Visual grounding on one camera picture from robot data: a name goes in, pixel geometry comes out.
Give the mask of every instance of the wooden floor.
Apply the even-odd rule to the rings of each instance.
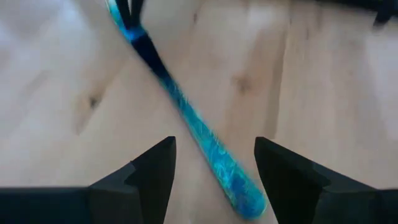
[[[315,1],[147,0],[144,25],[259,186],[256,136],[398,187],[398,22],[372,30],[374,16]],[[0,3],[0,185],[92,184],[170,135],[165,223],[242,223],[102,0]],[[272,208],[258,223],[277,223]]]

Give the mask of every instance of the blue wooden stick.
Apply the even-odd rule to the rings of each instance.
[[[266,201],[264,200],[262,192],[244,173],[243,168],[228,152],[225,145],[218,139],[216,134],[192,108],[180,87],[162,63],[151,39],[141,26],[141,23],[127,29],[123,22],[123,20],[127,18],[127,15],[121,15],[116,1],[108,0],[108,7],[119,30],[152,69],[153,73],[180,110],[192,136],[200,146],[207,162],[234,209],[243,218],[248,220],[261,216],[266,209]]]

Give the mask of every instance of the light wood surface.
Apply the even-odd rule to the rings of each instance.
[[[256,136],[397,187],[398,23],[375,31],[373,19],[289,0],[147,0],[143,15],[175,79],[259,186]],[[171,135],[165,223],[243,222],[102,0],[0,2],[0,123],[2,186],[92,184]],[[257,222],[277,223],[272,208]]]

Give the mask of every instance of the blue marbled pattern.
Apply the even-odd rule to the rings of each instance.
[[[225,145],[218,139],[216,134],[209,129],[203,119],[192,108],[180,87],[162,65],[160,59],[157,59],[157,53],[146,31],[141,26],[126,30],[121,21],[121,16],[115,1],[109,0],[108,6],[120,31],[125,38],[130,41],[142,58],[151,66],[152,71],[159,78],[162,86],[168,91],[170,97],[179,108],[182,117],[188,124],[192,136],[200,146],[234,209],[245,219],[250,220],[259,217],[266,209],[266,201],[264,200],[262,192],[244,173],[242,167],[233,159],[232,155],[227,151]],[[140,46],[137,48],[137,46],[134,45],[135,41],[138,42],[139,39],[143,38],[146,38],[146,44],[150,42],[151,46]]]

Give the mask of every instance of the wood grain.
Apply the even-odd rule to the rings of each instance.
[[[17,12],[30,10],[25,17]],[[398,24],[290,0],[147,0],[143,21],[192,104],[258,185],[256,136],[397,187]],[[0,3],[0,185],[88,185],[166,136],[165,223],[244,223],[101,0]],[[277,223],[272,208],[257,223]]]

